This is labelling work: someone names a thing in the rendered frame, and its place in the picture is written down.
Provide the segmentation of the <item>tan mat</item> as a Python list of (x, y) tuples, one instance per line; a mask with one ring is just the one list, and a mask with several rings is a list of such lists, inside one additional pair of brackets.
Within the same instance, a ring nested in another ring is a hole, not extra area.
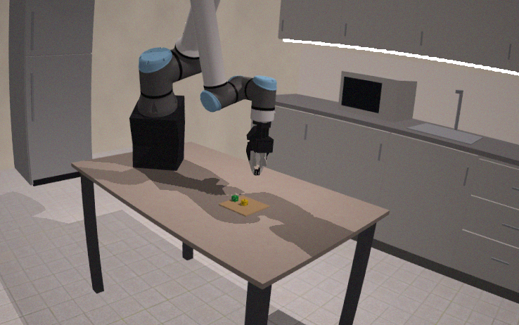
[[(248, 200), (248, 205), (246, 205), (246, 206), (241, 205), (241, 200), (243, 200), (243, 199)], [(254, 214), (256, 212), (259, 212), (261, 210), (264, 210), (264, 209), (270, 207), (270, 205), (266, 205), (259, 201), (248, 198), (246, 196), (238, 197), (238, 201), (236, 201), (236, 202), (233, 202), (232, 200), (228, 200), (223, 203), (220, 203), (219, 205), (224, 208), (227, 208), (229, 210), (232, 210), (234, 212), (237, 212), (238, 214), (241, 214), (246, 217), (248, 215)]]

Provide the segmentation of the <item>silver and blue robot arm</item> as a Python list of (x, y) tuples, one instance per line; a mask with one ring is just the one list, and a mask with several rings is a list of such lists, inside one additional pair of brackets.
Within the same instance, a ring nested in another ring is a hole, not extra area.
[(246, 99), (252, 101), (251, 120), (274, 121), (274, 78), (237, 75), (226, 81), (216, 16), (220, 0), (190, 2), (184, 32), (175, 47), (152, 48), (139, 57), (140, 114), (164, 117), (173, 113), (178, 104), (172, 84), (202, 73), (204, 91), (200, 101), (206, 110), (215, 112)]

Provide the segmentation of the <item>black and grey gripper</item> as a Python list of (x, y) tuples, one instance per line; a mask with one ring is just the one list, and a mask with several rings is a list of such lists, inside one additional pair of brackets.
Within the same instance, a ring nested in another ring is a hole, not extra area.
[(255, 167), (257, 166), (256, 152), (259, 153), (261, 157), (258, 167), (259, 174), (261, 174), (264, 166), (267, 166), (268, 154), (273, 153), (274, 140), (269, 136), (271, 122), (262, 124), (262, 122), (253, 120), (252, 123), (257, 125), (257, 131), (249, 138), (250, 141), (247, 144), (246, 153), (252, 173), (255, 175)]

